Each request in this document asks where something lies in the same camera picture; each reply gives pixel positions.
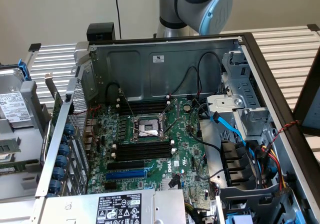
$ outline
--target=blue pci express slot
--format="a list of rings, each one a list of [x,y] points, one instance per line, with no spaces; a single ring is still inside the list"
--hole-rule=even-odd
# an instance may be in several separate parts
[[[146,178],[147,170],[140,169],[140,170],[128,170],[128,171],[119,171],[119,172],[110,172],[107,173],[106,179],[126,179],[126,178],[136,178],[136,177],[144,177]]]

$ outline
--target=motherboard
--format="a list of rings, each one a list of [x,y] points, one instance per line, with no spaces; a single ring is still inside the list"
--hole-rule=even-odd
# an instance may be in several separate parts
[[[210,184],[196,173],[205,149],[189,133],[189,128],[195,135],[198,130],[198,108],[195,107],[191,113],[192,105],[192,100],[178,98],[164,115],[123,115],[110,105],[101,105],[90,113],[96,125],[90,126],[94,134],[89,155],[91,173],[87,194],[179,188],[183,190],[185,202],[208,209]],[[139,146],[141,154],[135,151],[135,147]],[[117,171],[115,165],[119,163],[142,167],[145,173],[139,176],[140,170],[137,169]],[[202,162],[199,172],[201,176],[208,176],[206,160]]]

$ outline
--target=white wall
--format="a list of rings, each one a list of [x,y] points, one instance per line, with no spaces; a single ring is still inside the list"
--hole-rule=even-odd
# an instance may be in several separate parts
[[[159,0],[118,0],[122,37],[151,37],[157,31]],[[320,0],[234,0],[225,30],[320,25]],[[31,43],[86,40],[90,23],[114,22],[115,0],[0,0],[0,62],[16,63]]]

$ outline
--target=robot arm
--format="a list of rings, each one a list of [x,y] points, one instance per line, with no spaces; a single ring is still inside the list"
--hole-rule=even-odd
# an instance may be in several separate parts
[[[189,27],[200,35],[218,34],[230,16],[233,0],[160,0],[156,37],[188,36]]]

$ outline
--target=green circuit board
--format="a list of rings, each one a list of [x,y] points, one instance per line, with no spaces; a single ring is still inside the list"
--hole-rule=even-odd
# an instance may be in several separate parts
[[[133,137],[133,121],[132,116],[119,116],[113,111],[110,106],[102,106],[95,118],[100,123],[97,130],[99,137],[105,137],[104,145],[100,147],[100,153],[96,150],[96,146],[91,145],[90,152],[90,178],[88,181],[88,194],[105,193],[111,191],[126,191],[154,188],[155,190],[166,190],[169,188],[168,182],[175,174],[181,177],[181,187],[183,190],[185,201],[191,202],[195,207],[208,208],[210,206],[210,199],[205,199],[205,190],[209,190],[209,181],[199,179],[196,173],[196,166],[204,155],[204,146],[195,141],[188,133],[187,125],[189,113],[185,113],[183,106],[185,104],[192,105],[190,100],[186,98],[179,98],[176,103],[165,114],[165,124],[168,127],[177,118],[177,111],[179,111],[179,119],[175,125],[166,133],[169,139],[174,140],[176,152],[172,158],[151,159],[145,160],[145,166],[150,167],[147,178],[128,178],[116,179],[116,189],[105,190],[106,174],[108,173],[107,164],[114,162],[111,158],[112,143],[115,139],[122,136],[123,143],[132,142]],[[198,118],[196,114],[197,109],[191,115],[191,126],[196,134]],[[157,114],[143,115],[144,118],[150,119],[157,116]],[[153,137],[145,137],[143,140],[152,140]],[[195,167],[192,166],[191,158],[194,157]],[[208,176],[208,168],[202,163],[200,168],[202,176]]]

